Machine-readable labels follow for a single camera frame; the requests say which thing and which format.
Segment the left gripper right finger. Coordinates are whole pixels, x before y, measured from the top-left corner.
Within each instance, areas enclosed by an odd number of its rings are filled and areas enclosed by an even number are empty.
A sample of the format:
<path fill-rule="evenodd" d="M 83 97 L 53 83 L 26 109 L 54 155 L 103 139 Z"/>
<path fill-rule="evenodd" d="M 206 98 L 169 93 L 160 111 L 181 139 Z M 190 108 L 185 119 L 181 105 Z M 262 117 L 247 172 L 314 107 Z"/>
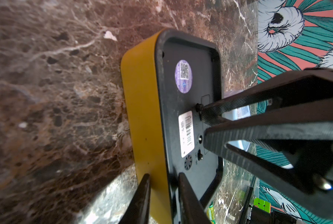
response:
<path fill-rule="evenodd" d="M 186 175 L 178 176 L 181 224 L 210 224 L 200 201 L 197 199 Z"/>

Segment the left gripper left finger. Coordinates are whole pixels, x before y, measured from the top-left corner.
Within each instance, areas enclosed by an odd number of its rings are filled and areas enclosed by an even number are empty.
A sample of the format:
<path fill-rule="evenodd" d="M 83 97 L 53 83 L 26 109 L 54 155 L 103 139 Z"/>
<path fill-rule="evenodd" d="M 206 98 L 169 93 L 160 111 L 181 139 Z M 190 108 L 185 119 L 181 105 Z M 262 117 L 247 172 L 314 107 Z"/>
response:
<path fill-rule="evenodd" d="M 119 224 L 148 224 L 150 211 L 150 175 L 144 174 Z"/>

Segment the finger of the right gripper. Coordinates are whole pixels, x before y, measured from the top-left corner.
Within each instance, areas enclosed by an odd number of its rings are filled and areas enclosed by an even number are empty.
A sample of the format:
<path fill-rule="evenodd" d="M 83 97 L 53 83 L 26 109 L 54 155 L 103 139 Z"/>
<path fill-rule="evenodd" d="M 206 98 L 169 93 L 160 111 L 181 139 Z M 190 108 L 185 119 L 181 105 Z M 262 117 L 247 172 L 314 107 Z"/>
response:
<path fill-rule="evenodd" d="M 221 114 L 243 106 L 272 100 L 272 109 L 333 98 L 333 69 L 318 68 L 287 71 L 209 105 L 199 105 L 202 122 L 221 124 Z"/>
<path fill-rule="evenodd" d="M 230 145 L 236 140 L 281 152 L 292 168 L 281 168 Z M 203 144 L 316 216 L 333 220 L 333 98 L 210 127 Z"/>

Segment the yellow rectangular alarm clock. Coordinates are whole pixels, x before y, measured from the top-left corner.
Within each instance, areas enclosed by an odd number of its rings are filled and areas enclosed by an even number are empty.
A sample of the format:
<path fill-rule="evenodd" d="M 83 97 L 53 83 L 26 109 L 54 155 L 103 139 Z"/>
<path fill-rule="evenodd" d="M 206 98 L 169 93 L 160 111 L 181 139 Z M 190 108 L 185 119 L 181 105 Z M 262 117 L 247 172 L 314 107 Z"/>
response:
<path fill-rule="evenodd" d="M 205 209 L 222 182 L 224 161 L 203 146 L 208 126 L 195 109 L 222 98 L 218 48 L 164 29 L 124 54 L 121 75 L 137 177 L 150 175 L 150 215 L 179 224 L 179 174 Z"/>

